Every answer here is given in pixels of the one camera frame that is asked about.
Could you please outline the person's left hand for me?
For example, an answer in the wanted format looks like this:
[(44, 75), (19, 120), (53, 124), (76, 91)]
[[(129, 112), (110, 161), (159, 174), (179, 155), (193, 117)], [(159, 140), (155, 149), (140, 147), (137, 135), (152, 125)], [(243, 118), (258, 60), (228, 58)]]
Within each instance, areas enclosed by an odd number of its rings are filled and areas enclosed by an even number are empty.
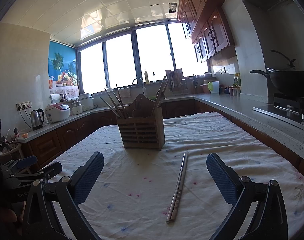
[(0, 213), (1, 225), (21, 229), (26, 202), (14, 203)]

